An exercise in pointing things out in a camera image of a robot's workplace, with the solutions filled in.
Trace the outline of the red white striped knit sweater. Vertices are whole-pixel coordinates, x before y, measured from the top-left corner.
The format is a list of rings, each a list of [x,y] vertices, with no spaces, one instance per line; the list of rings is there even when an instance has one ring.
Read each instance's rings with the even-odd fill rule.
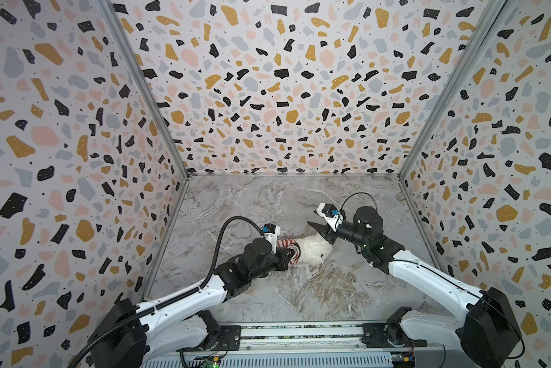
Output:
[[[277,241],[277,247],[291,249],[293,251],[293,256],[291,257],[289,264],[291,266],[298,265],[302,255],[302,250],[298,239],[280,239]]]

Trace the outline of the white plush teddy bear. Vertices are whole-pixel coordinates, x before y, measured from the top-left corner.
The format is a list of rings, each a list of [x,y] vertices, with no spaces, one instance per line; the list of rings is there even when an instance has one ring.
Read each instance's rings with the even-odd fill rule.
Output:
[[[320,235],[298,238],[298,241],[302,250],[298,265],[321,265],[333,251],[333,246]]]

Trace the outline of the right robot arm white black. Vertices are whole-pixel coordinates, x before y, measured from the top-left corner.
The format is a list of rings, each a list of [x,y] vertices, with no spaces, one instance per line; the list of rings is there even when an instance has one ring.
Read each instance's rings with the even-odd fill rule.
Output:
[[[402,347],[416,340],[439,343],[462,351],[480,367],[501,367],[516,359],[516,347],[524,348],[504,293],[496,288],[484,291],[424,262],[384,234],[383,219],[376,208],[358,208],[352,221],[331,203],[320,204],[315,214],[325,224],[309,225],[329,244],[339,239],[351,243],[370,266],[407,282],[449,311],[449,315],[440,316],[398,308],[384,328],[391,345]]]

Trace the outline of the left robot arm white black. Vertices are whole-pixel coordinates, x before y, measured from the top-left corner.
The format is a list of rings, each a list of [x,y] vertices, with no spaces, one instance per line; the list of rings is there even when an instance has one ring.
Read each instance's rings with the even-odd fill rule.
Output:
[[[256,278],[287,271],[301,254],[294,243],[275,248],[264,238],[254,239],[242,254],[214,268],[208,282],[137,305],[119,301],[88,340],[92,363],[139,367],[173,351],[212,347],[221,327],[210,309],[243,294]]]

